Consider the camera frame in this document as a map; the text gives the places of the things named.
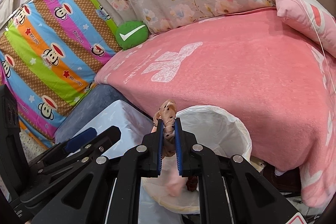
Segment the green checkmark cushion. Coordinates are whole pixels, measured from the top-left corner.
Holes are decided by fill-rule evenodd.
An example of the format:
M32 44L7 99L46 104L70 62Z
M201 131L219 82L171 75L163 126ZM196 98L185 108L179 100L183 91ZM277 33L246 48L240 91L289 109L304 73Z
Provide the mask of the green checkmark cushion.
M149 37L149 29L141 21L128 21L117 28L115 37L122 50L128 50L145 42Z

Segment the blue grey cushion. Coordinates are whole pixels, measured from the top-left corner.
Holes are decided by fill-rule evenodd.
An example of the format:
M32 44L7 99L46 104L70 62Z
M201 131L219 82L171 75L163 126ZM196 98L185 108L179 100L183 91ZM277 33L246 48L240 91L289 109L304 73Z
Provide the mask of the blue grey cushion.
M125 96L110 85L95 86L56 130L55 143L62 143L72 138L95 116L117 100L130 103Z

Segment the light blue palm sheet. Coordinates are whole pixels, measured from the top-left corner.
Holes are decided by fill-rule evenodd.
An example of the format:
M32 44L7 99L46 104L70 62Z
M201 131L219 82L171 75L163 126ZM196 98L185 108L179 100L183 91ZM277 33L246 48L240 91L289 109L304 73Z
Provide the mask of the light blue palm sheet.
M130 104L117 100L98 113L94 118L80 127L77 134L88 128L94 128L97 134L101 134L110 126L116 126L121 131L121 139L110 149L103 153L104 156L113 159L122 156L127 150L141 144L145 134L151 132L153 122L140 113ZM153 200L144 188L141 188L139 198L139 223L182 223L182 216L173 213Z

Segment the colourful striped monkey quilt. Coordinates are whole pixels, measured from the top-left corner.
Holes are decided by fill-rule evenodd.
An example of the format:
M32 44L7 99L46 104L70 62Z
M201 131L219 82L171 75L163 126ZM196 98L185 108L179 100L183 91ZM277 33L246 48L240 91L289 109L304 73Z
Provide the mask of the colourful striped monkey quilt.
M50 147L56 130L119 50L98 0L33 0L1 36L1 83L18 103L20 128Z

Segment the white plastic trash bag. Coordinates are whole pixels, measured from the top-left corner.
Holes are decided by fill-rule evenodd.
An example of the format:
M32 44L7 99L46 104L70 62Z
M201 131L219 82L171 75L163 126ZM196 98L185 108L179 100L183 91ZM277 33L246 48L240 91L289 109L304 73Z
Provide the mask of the white plastic trash bag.
M191 106L177 112L184 131L193 133L197 142L224 157L241 155L250 161L252 140L243 122L226 110L210 105ZM176 156L162 161L161 175L157 178L143 178L142 186L159 205L177 214L199 213L199 192L183 188L181 194L168 194L166 183L170 171L177 169Z

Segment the pink dotted scrunchie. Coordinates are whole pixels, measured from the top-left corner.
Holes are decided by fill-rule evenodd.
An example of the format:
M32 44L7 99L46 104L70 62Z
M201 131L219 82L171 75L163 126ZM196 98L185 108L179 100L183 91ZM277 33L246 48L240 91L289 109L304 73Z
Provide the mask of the pink dotted scrunchie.
M174 100L166 100L153 117L152 132L158 127L158 121L163 123L163 152L162 157L175 155L175 119L177 116L177 105Z

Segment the pink blanket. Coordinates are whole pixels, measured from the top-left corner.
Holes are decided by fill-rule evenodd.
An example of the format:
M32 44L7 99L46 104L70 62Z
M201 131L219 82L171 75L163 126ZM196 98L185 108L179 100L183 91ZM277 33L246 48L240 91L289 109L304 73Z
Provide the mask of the pink blanket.
M206 19L115 54L97 73L154 115L219 106L238 117L252 155L280 171L299 168L309 207L335 194L335 58L287 26L274 9Z

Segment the pink white pillow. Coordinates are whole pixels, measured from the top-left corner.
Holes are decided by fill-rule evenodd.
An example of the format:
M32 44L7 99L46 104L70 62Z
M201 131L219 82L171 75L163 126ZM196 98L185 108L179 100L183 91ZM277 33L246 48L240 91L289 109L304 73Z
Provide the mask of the pink white pillow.
M335 56L335 17L317 0L275 0L281 20Z

